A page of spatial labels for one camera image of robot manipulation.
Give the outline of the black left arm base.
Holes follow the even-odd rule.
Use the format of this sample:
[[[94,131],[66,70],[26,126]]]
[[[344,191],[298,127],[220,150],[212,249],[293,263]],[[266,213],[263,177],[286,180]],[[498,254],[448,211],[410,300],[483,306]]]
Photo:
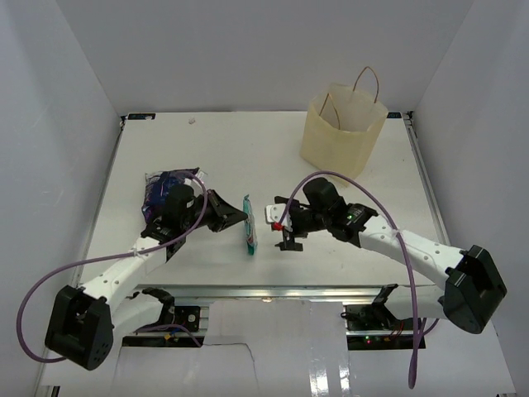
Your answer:
[[[162,304],[160,317],[155,323],[142,326],[133,336],[124,337],[124,347],[200,348],[203,345],[204,337],[198,335],[202,312],[199,306],[177,305],[172,294],[154,287],[135,292],[128,299],[139,294]]]

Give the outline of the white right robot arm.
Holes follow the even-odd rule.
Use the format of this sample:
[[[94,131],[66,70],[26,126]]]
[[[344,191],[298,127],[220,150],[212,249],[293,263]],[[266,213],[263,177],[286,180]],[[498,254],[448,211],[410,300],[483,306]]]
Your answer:
[[[390,330],[403,319],[442,318],[459,329],[480,334],[507,295],[507,287],[488,250],[443,245],[398,229],[387,215],[361,203],[347,203],[335,185],[322,177],[302,187],[307,198],[277,196],[264,210],[265,221],[283,235],[277,247],[301,251],[300,239],[327,231],[336,240],[376,252],[430,280],[385,285],[372,303],[374,322]]]

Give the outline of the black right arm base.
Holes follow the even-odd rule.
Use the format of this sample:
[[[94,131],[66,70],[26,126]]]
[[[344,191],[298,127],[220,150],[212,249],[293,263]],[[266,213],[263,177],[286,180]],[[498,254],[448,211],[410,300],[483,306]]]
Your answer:
[[[349,352],[392,351],[413,349],[411,314],[395,317],[387,308],[390,293],[397,285],[383,286],[368,304],[346,304],[341,318],[346,325]]]

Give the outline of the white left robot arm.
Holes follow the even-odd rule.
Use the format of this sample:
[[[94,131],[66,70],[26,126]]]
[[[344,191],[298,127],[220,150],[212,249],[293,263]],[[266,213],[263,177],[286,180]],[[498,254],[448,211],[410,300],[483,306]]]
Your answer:
[[[196,195],[189,185],[174,186],[125,256],[83,286],[58,292],[45,346],[86,370],[98,368],[112,348],[113,317],[127,295],[164,265],[194,228],[221,232],[247,218],[212,189]]]

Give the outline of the teal Fox's candy bag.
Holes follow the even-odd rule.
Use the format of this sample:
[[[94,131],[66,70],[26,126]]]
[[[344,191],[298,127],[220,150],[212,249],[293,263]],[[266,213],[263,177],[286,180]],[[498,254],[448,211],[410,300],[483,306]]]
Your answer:
[[[247,252],[250,256],[254,256],[257,251],[258,242],[255,229],[255,215],[249,194],[243,198],[243,212],[247,216],[246,220],[244,221]]]

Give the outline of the dark blue snack bag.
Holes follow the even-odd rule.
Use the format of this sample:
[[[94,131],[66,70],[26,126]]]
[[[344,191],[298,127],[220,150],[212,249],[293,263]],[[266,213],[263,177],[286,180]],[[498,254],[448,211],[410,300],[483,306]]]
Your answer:
[[[198,182],[195,179],[184,175],[184,172],[189,172],[190,174],[195,175],[203,183],[207,178],[207,173],[204,172],[200,167],[192,169],[156,171],[145,174],[145,194],[141,212],[146,223],[149,223],[161,212],[166,198],[169,195],[169,191],[175,185],[195,185],[197,186],[199,192],[202,191],[198,185]]]

